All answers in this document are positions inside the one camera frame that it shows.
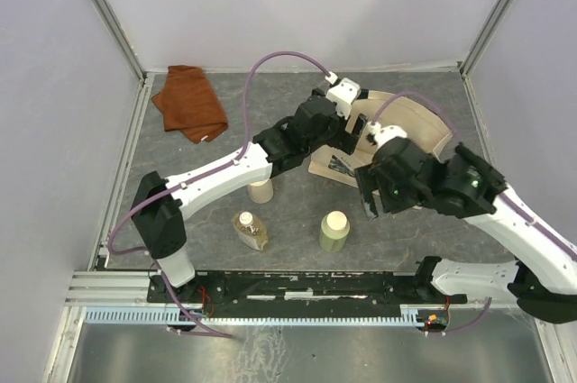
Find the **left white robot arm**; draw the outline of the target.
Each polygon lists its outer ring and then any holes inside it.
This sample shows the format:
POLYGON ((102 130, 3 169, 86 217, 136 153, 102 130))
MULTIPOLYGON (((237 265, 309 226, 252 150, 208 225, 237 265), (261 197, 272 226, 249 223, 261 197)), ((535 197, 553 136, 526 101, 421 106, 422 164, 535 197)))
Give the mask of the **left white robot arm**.
POLYGON ((197 296, 199 282, 187 250, 184 222, 235 190, 300 166, 327 145, 351 154, 368 122, 364 114, 340 115, 337 104, 312 95, 297 111, 255 135, 244 148, 189 172, 162 178, 144 176, 133 200, 131 218, 147 251, 179 302, 197 296))

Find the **amber liquid clear bottle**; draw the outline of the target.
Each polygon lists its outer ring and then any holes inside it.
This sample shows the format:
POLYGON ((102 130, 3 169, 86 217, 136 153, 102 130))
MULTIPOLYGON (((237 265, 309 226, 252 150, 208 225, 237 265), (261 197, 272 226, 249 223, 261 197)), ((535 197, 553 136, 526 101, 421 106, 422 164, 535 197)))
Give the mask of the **amber liquid clear bottle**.
POLYGON ((261 219, 248 211, 237 213, 232 223, 239 239, 249 248, 264 251, 269 243, 267 228, 261 219))

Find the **cream canvas tote bag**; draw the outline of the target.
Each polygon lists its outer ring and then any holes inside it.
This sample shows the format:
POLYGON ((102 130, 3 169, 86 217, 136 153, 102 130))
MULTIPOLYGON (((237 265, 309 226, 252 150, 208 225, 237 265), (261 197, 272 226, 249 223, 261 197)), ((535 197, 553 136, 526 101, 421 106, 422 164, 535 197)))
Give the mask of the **cream canvas tote bag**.
POLYGON ((380 114, 377 125, 366 125, 353 154, 347 155, 325 145, 312 154, 308 172, 356 187, 354 171, 371 163, 377 150, 368 140, 369 131, 374 130, 378 132, 379 142, 387 137, 407 137, 424 152, 437 158, 453 136, 449 127, 434 112, 401 97, 380 114))

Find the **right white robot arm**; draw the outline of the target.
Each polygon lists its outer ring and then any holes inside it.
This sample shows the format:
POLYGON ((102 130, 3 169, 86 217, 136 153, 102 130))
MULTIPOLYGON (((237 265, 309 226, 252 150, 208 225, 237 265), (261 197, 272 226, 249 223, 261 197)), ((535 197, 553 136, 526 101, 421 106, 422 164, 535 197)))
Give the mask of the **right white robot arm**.
POLYGON ((399 127, 370 134, 371 162, 355 179, 369 218, 420 206, 487 233, 514 257, 506 263, 424 261, 414 295, 431 303, 465 295, 515 303, 550 324, 576 319, 576 247, 532 211, 483 157, 463 143, 440 161, 399 127))

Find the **pale green lotion bottle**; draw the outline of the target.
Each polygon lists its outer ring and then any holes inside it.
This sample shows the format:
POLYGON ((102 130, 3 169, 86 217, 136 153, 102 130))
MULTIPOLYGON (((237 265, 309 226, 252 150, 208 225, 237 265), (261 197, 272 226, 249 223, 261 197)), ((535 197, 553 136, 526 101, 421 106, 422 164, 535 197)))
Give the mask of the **pale green lotion bottle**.
POLYGON ((324 251, 338 252, 344 246, 350 232, 350 223, 341 211, 327 214, 320 226, 319 245, 324 251))

